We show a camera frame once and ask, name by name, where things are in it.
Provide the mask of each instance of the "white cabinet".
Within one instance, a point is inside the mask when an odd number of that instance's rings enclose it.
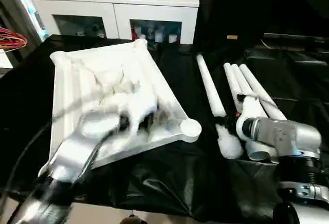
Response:
[[[192,44],[197,16],[197,9],[193,7],[170,7],[132,4],[114,4],[118,21],[118,31],[121,39],[132,39],[132,21],[168,21],[181,22],[178,32],[180,43]]]
[[[112,3],[34,0],[48,34],[118,38]]]
[[[199,0],[33,0],[48,33],[192,44]]]

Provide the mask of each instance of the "table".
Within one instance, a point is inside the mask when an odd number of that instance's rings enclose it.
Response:
[[[123,40],[72,38],[53,35],[21,65],[0,79],[0,138],[3,165],[0,185],[24,146],[51,118],[54,66],[49,55],[124,43]],[[148,212],[191,216],[218,222],[270,223],[280,198],[276,166],[226,160],[219,152],[217,134],[191,47],[149,44],[149,51],[187,115],[203,132],[192,144],[175,142],[117,161],[93,171],[76,201]],[[314,125],[323,136],[323,161],[329,166],[328,56],[321,54],[245,49],[223,45],[203,53],[227,113],[234,104],[223,63],[248,65],[289,119]],[[47,161],[50,130],[29,149],[11,196],[20,199],[30,190],[39,168]]]

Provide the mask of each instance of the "cabinet door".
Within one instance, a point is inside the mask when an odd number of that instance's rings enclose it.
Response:
[[[119,37],[112,3],[33,2],[49,35]]]
[[[141,34],[151,41],[193,44],[196,7],[114,4],[114,9],[121,39]]]

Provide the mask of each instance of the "white tray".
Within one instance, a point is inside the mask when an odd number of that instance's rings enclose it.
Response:
[[[148,141],[148,145],[139,147],[138,152],[180,139],[186,142],[194,142],[198,139],[201,132],[200,124],[187,117],[148,52],[146,40],[139,39],[132,43],[73,52],[58,51],[52,53],[50,58],[56,66],[52,113],[53,116],[60,115],[63,110],[65,113],[52,125],[50,158],[64,138],[73,132],[80,116],[91,109],[99,108],[100,103],[103,104],[103,92],[111,86],[123,83],[124,78],[129,78],[132,82],[138,81],[140,85],[152,88],[161,109],[182,123],[178,133],[177,129],[174,134],[168,134],[163,130],[164,133],[160,132],[155,136],[154,143],[153,140]],[[99,87],[97,81],[102,83],[102,88]],[[97,166],[118,159],[118,156],[115,157],[116,159],[106,159],[107,153],[110,153],[106,150],[110,150],[110,147],[101,148],[96,161],[102,161],[102,163],[98,163]],[[133,154],[137,153],[124,151],[119,157],[124,158]]]

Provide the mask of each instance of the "black cable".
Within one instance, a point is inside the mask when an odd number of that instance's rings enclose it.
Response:
[[[52,117],[52,119],[48,122],[46,122],[45,125],[43,125],[39,131],[32,137],[32,139],[27,143],[27,145],[25,146],[25,148],[23,149],[22,153],[20,154],[20,156],[18,157],[14,167],[11,170],[11,173],[9,175],[9,179],[7,180],[5,189],[3,191],[3,195],[1,196],[0,199],[0,223],[1,223],[1,219],[2,219],[2,215],[6,206],[6,202],[7,202],[7,198],[8,198],[8,194],[9,191],[11,189],[12,186],[12,182],[14,180],[15,174],[16,174],[16,170],[22,160],[22,158],[25,156],[26,152],[29,150],[29,148],[31,147],[31,145],[39,138],[39,136],[46,130],[48,129],[53,123],[56,123],[59,119],[63,118],[67,113],[72,112],[73,110],[75,110],[76,108],[78,108],[78,106],[82,105],[82,102],[90,102],[93,101],[95,98],[95,94],[97,94],[98,92],[94,92],[91,93],[90,95],[88,95],[88,97],[84,97],[81,98],[80,100],[72,103],[69,107],[67,107],[66,109],[63,109],[62,111],[60,111],[57,115],[54,115]]]
[[[243,100],[245,99],[245,97],[254,97],[254,98],[258,98],[260,101],[262,102],[266,102],[267,104],[271,105],[272,107],[275,107],[276,109],[280,110],[278,108],[278,106],[268,100],[265,100],[264,98],[262,98],[261,96],[258,95],[252,95],[252,94],[237,94],[237,99],[239,102],[243,102]]]
[[[8,198],[8,193],[11,189],[11,185],[12,185],[12,181],[14,180],[14,176],[16,173],[16,170],[21,162],[21,159],[25,156],[26,152],[28,151],[28,149],[31,147],[31,145],[38,139],[38,137],[47,129],[51,126],[51,121],[49,121],[46,125],[44,125],[35,135],[34,137],[27,143],[27,145],[25,146],[24,150],[22,151],[22,153],[20,154],[20,156],[18,157],[14,167],[11,170],[9,179],[6,183],[5,189],[3,191],[3,195],[1,197],[0,200],[0,221],[2,218],[2,214],[4,212],[5,206],[6,206],[6,202],[7,202],[7,198]]]

